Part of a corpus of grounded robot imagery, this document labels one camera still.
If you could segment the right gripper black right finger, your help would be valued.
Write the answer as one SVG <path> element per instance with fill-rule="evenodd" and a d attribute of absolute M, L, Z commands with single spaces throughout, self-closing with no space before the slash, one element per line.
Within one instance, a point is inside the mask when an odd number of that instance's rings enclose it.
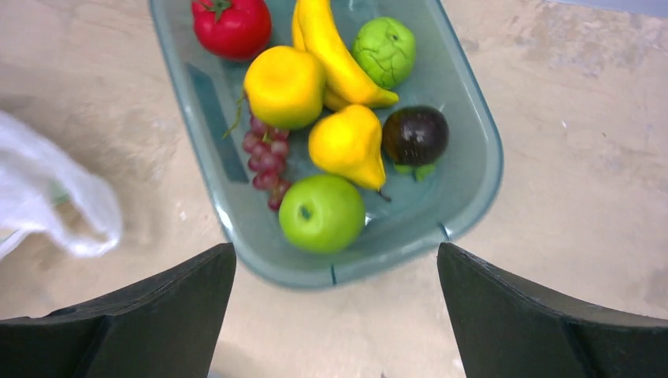
<path fill-rule="evenodd" d="M 564 295 L 453 243 L 437 268 L 468 377 L 664 377 L 667 323 Z"/>

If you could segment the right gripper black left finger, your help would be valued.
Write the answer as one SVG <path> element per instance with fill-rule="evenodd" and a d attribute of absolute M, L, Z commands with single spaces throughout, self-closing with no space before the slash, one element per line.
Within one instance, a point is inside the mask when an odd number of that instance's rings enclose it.
<path fill-rule="evenodd" d="M 1 323 L 4 377 L 206 377 L 236 272 L 231 243 L 44 317 Z"/>

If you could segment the white plastic bag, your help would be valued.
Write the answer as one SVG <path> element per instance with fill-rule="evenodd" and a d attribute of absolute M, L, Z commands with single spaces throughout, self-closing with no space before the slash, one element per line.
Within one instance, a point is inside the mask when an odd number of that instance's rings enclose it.
<path fill-rule="evenodd" d="M 71 231 L 56 207 L 70 202 L 95 236 Z M 113 188 L 23 121 L 1 113 L 1 255 L 27 236 L 45 233 L 79 258 L 102 256 L 123 235 Z"/>

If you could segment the green fake fruit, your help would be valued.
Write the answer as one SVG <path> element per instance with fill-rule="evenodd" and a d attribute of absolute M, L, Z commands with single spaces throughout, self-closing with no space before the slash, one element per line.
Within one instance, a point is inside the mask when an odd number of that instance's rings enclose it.
<path fill-rule="evenodd" d="M 342 177 L 309 176 L 283 197 L 279 224 L 285 239 L 312 254 L 334 254 L 351 245 L 366 225 L 358 189 Z"/>

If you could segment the red fake grape bunch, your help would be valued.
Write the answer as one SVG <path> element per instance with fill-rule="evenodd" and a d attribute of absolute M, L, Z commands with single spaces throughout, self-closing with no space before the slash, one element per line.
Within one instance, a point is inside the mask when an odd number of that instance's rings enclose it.
<path fill-rule="evenodd" d="M 250 157 L 248 168 L 255 174 L 254 189 L 268 193 L 268 207 L 278 211 L 291 186 L 284 177 L 288 166 L 289 131 L 275 128 L 255 115 L 250 115 L 250 130 L 245 134 L 242 148 Z"/>

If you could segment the yellow fake fruit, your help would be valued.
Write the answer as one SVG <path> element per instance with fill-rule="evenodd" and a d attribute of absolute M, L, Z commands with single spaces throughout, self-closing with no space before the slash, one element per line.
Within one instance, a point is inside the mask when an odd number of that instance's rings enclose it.
<path fill-rule="evenodd" d="M 250 64 L 243 89 L 253 115 L 266 124 L 297 130 L 321 114 L 325 71 L 312 54 L 292 46 L 274 46 Z"/>

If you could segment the red fake tomato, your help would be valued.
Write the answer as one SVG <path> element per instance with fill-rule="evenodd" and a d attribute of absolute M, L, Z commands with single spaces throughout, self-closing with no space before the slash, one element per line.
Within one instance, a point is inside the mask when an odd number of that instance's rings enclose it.
<path fill-rule="evenodd" d="M 268 45 L 272 19 L 264 0 L 213 0 L 191 3 L 197 40 L 210 53 L 249 61 Z"/>

